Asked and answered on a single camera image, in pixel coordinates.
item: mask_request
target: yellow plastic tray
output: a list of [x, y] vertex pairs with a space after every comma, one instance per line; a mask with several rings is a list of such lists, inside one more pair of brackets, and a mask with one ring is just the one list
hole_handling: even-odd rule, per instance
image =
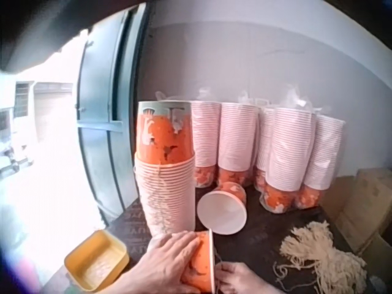
[[125, 244], [105, 230], [94, 232], [64, 259], [69, 274], [86, 292], [108, 287], [128, 263]]

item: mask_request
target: hand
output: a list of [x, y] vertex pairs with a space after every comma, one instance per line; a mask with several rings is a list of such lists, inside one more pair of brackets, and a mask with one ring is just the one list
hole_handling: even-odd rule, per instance
[[132, 268], [101, 294], [200, 293], [180, 282], [200, 240], [195, 232], [165, 235]]
[[215, 278], [224, 294], [282, 293], [258, 277], [245, 263], [222, 262], [215, 267]]

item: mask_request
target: floor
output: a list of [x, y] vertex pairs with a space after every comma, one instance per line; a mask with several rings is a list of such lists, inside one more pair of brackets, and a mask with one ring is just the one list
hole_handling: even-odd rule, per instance
[[[37, 145], [32, 166], [0, 178], [1, 246], [34, 290], [49, 280], [74, 247], [104, 227], [81, 160], [74, 113], [70, 102], [61, 122], [49, 127], [57, 135], [51, 139], [48, 134]], [[34, 272], [36, 279], [31, 278]]]

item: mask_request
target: dark tabletop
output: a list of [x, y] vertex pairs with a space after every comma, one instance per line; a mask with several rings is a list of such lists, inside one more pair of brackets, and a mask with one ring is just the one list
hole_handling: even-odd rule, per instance
[[[211, 189], [197, 189], [197, 201]], [[290, 234], [293, 227], [304, 227], [312, 221], [328, 221], [328, 217], [320, 207], [291, 211], [283, 215], [273, 214], [259, 204], [259, 192], [253, 187], [246, 190], [248, 218], [245, 227], [239, 233], [230, 236], [214, 234], [215, 248], [223, 261], [244, 262], [264, 280], [279, 288], [276, 284], [273, 264], [275, 262], [277, 264], [288, 263], [288, 260], [279, 254], [282, 240]], [[351, 251], [337, 228], [331, 222], [329, 223], [334, 236], [334, 246], [342, 251]], [[196, 231], [205, 229], [197, 219]], [[136, 200], [117, 220], [110, 224], [108, 230], [126, 244], [132, 260], [127, 269], [131, 268], [146, 252], [151, 239], [140, 202]], [[310, 283], [314, 279], [315, 276], [310, 269], [302, 269], [301, 271], [293, 269], [284, 279], [284, 284], [290, 288], [294, 285]], [[79, 292], [64, 267], [50, 279], [42, 290], [42, 293]], [[291, 293], [316, 292], [310, 286], [296, 288]]]

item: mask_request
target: cardboard box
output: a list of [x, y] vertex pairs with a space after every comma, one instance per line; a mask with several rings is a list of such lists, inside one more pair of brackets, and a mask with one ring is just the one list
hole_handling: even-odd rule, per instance
[[333, 222], [339, 217], [347, 200], [353, 194], [354, 182], [354, 176], [340, 176], [336, 178], [326, 195], [321, 199], [321, 207]]
[[392, 293], [392, 247], [379, 235], [364, 250], [362, 258], [367, 263], [369, 275], [375, 275], [386, 283]]
[[386, 168], [359, 170], [352, 196], [336, 225], [358, 252], [392, 220], [392, 171]]

